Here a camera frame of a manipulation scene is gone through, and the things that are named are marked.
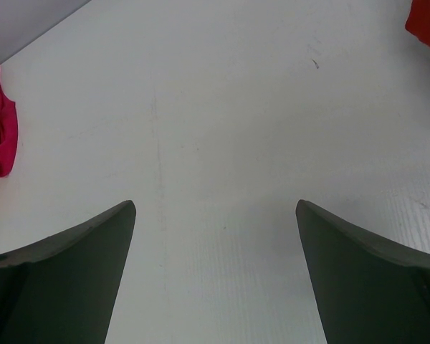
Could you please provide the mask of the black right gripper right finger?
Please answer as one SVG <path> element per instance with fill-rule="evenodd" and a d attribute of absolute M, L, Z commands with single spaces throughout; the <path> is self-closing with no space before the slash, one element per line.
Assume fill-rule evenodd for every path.
<path fill-rule="evenodd" d="M 430 254 L 309 201 L 295 213 L 328 343 L 430 343 Z"/>

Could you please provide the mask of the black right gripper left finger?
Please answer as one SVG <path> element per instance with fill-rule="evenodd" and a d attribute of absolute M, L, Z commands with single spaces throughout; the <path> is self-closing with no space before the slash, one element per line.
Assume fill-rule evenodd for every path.
<path fill-rule="evenodd" d="M 0 343 L 104 343 L 134 226 L 124 201 L 0 254 Z"/>

